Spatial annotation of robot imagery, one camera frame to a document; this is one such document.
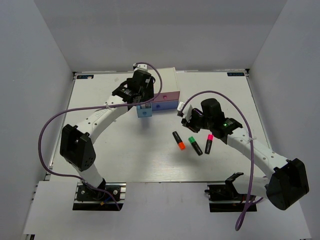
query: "cable tie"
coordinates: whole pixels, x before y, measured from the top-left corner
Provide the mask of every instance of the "cable tie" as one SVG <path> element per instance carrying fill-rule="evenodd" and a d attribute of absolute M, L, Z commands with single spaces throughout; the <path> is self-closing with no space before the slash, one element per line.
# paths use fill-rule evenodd
<path fill-rule="evenodd" d="M 106 109 L 109 109 L 109 110 L 112 110 L 111 107 L 109 107 L 109 105 L 108 105 L 107 102 L 105 103 L 105 108 L 106 108 Z"/>
<path fill-rule="evenodd" d="M 254 137 L 249 137 L 249 140 L 248 140 L 246 143 L 248 144 L 248 143 L 250 143 L 251 141 L 256 140 L 256 139 L 257 139 L 256 136 L 254 136 Z"/>

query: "white wall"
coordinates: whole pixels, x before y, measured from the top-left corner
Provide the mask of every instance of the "white wall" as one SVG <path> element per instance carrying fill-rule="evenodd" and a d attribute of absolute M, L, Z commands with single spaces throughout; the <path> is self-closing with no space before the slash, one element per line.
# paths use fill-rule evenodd
<path fill-rule="evenodd" d="M 305 165 L 301 199 L 312 239 L 320 239 L 320 1 L 289 0 L 250 71 L 272 147 Z"/>
<path fill-rule="evenodd" d="M 287 0 L 35 0 L 75 72 L 250 68 Z"/>
<path fill-rule="evenodd" d="M 38 135 L 49 117 L 66 108 L 72 72 L 32 0 L 1 1 L 0 56 L 0 239 L 16 240 L 45 174 Z M 46 160 L 57 127 L 58 121 L 47 131 Z"/>

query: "green cap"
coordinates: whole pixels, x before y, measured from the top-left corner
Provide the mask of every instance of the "green cap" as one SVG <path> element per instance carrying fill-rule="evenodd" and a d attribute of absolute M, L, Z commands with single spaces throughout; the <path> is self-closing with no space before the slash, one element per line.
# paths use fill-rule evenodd
<path fill-rule="evenodd" d="M 190 142 L 191 144 L 196 141 L 193 136 L 189 137 L 188 140 L 189 140 L 189 142 Z"/>

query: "orange cap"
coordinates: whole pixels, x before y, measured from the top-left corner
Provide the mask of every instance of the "orange cap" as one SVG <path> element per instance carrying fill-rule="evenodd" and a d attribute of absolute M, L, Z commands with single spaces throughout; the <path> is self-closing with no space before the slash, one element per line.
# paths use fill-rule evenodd
<path fill-rule="evenodd" d="M 186 146 L 185 146 L 185 144 L 184 144 L 183 142 L 178 143 L 178 146 L 179 146 L 179 148 L 180 148 L 181 150 L 183 150 L 183 149 L 186 148 Z"/>

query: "pink highlighter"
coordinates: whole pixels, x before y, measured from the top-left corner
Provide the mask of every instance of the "pink highlighter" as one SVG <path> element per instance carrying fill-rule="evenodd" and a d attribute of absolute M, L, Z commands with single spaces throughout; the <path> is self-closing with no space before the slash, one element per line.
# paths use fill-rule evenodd
<path fill-rule="evenodd" d="M 205 150 L 204 150 L 205 154 L 210 153 L 213 140 L 214 140 L 214 136 L 212 134 L 209 134 L 205 144 Z"/>

